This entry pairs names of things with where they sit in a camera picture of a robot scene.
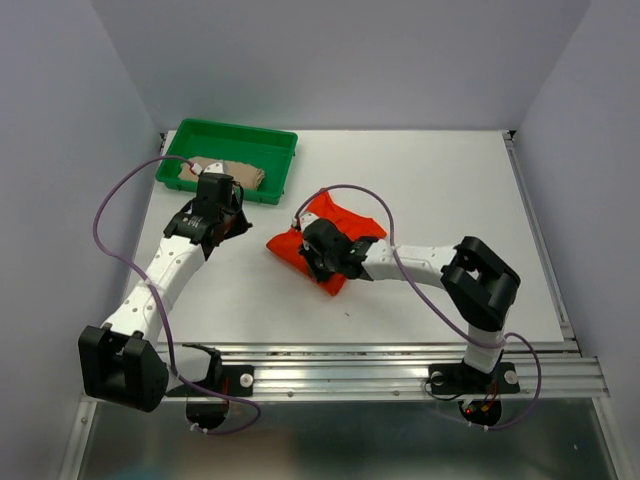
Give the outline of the orange t shirt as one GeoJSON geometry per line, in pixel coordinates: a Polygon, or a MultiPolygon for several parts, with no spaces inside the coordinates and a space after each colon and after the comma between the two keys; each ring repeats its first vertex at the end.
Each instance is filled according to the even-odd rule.
{"type": "MultiPolygon", "coordinates": [[[[373,218],[360,216],[336,204],[328,192],[321,193],[314,198],[307,210],[320,218],[331,221],[337,229],[344,233],[351,241],[362,236],[383,239],[387,232],[373,218]]],[[[276,257],[311,277],[308,265],[299,253],[303,236],[300,231],[290,228],[284,233],[274,236],[266,243],[266,248],[276,257]]]]}

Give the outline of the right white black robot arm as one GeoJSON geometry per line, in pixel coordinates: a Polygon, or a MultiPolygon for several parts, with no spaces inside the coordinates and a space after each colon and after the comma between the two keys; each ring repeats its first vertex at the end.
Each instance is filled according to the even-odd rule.
{"type": "Polygon", "coordinates": [[[391,238],[351,240],[331,221],[305,214],[299,253],[311,277],[326,283],[337,275],[349,280],[407,282],[437,316],[444,313],[421,292],[422,285],[445,291],[466,331],[445,323],[467,342],[463,360],[430,369],[437,395],[484,393],[498,380],[505,323],[521,284],[519,275],[476,237],[455,246],[397,246],[391,238]]]}

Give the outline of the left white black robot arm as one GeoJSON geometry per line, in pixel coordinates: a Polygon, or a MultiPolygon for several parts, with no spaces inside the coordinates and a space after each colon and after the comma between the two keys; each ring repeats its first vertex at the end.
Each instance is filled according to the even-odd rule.
{"type": "Polygon", "coordinates": [[[99,327],[78,340],[86,394],[143,412],[185,385],[202,394],[223,389],[219,352],[198,344],[156,346],[168,315],[194,274],[223,241],[242,235],[250,223],[242,210],[242,187],[219,163],[199,175],[196,195],[170,220],[146,269],[123,303],[99,327]],[[182,382],[179,370],[186,370],[182,382]]]}

